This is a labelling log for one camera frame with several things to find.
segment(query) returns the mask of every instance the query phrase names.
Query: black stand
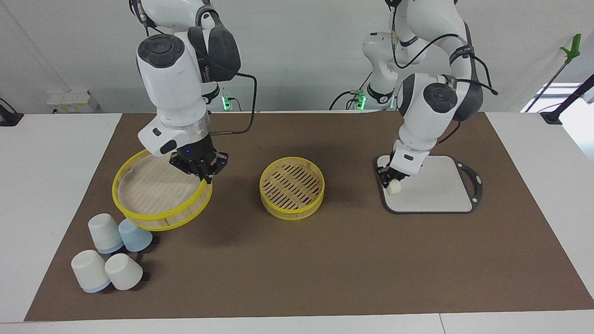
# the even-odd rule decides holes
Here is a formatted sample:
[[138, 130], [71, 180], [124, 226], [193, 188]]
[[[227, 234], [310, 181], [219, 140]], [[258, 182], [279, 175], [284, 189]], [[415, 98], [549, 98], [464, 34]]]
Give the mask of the black stand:
[[542, 119], [544, 119], [547, 124], [563, 125], [563, 123], [559, 120], [559, 116], [554, 115], [553, 113], [554, 112], [541, 112]]
[[10, 112], [4, 106], [0, 105], [0, 127], [13, 127], [17, 125], [23, 118], [23, 114], [18, 112]]
[[541, 113], [542, 118], [545, 120], [547, 124], [563, 125], [563, 123], [561, 123], [561, 121], [559, 120], [561, 113], [564, 112], [567, 108], [569, 108], [569, 106], [572, 105], [573, 102], [575, 102], [577, 99], [586, 94], [586, 92], [589, 91], [592, 87], [594, 87], [594, 74], [592, 74], [588, 78], [588, 80], [586, 80], [582, 85], [580, 85], [580, 87], [578, 87], [573, 94], [569, 95], [567, 100], [563, 101], [563, 103], [555, 111]]

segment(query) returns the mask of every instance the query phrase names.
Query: yellow steamer basket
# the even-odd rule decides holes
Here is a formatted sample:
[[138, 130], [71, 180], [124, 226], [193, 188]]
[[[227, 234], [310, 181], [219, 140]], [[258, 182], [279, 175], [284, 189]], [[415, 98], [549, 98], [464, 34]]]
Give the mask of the yellow steamer basket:
[[144, 150], [128, 160], [113, 180], [112, 197], [132, 223], [148, 231], [168, 231], [196, 218], [206, 207], [213, 188], [195, 175]]
[[266, 210], [283, 220], [313, 215], [324, 200], [324, 175], [313, 162], [284, 157], [271, 163], [260, 178], [260, 198]]

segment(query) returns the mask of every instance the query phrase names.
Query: table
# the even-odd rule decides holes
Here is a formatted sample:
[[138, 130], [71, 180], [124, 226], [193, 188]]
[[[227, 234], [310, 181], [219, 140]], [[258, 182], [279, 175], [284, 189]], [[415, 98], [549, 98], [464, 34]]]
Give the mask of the table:
[[[1, 129], [0, 322], [23, 320], [120, 115], [28, 115], [15, 128]], [[574, 264], [590, 294], [594, 293], [594, 166], [563, 127], [539, 115], [489, 114], [537, 204]], [[527, 332], [555, 326], [573, 332], [594, 329], [594, 310], [548, 313], [423, 314], [367, 317], [274, 319], [120, 320], [54, 324], [2, 324], [6, 332], [88, 332], [128, 328], [130, 332]]]

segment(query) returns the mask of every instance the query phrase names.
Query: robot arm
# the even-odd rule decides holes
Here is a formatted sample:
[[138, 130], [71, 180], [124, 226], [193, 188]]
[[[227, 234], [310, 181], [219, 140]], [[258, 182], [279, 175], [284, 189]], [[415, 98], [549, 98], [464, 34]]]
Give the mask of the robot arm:
[[[143, 146], [207, 182], [227, 164], [228, 155], [214, 149], [202, 87], [231, 80], [239, 68], [233, 35], [208, 0], [131, 0], [146, 11], [150, 26], [187, 29], [148, 37], [138, 47], [137, 64], [157, 117], [138, 133]], [[211, 59], [223, 68], [213, 65]]]
[[399, 12], [410, 31], [435, 44], [450, 56], [452, 75], [415, 73], [402, 83], [397, 108], [405, 119], [390, 163], [378, 169], [380, 181], [390, 194], [398, 182], [416, 175], [425, 158], [452, 120], [464, 121], [482, 106], [482, 87], [477, 82], [472, 41], [466, 23], [452, 0], [403, 0]]
[[386, 109], [393, 101], [398, 80], [394, 58], [400, 64], [418, 64], [425, 59], [423, 49], [427, 41], [410, 30], [406, 21], [406, 5], [404, 2], [391, 11], [388, 24], [391, 33], [371, 33], [363, 42], [363, 53], [372, 66], [371, 79], [365, 90], [370, 108]]

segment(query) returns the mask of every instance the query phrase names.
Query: blue cup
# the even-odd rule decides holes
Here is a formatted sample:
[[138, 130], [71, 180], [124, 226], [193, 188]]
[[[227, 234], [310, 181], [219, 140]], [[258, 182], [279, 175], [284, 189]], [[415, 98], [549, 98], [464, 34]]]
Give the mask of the blue cup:
[[153, 241], [151, 232], [139, 228], [128, 219], [119, 224], [118, 231], [126, 249], [134, 253], [144, 250]]

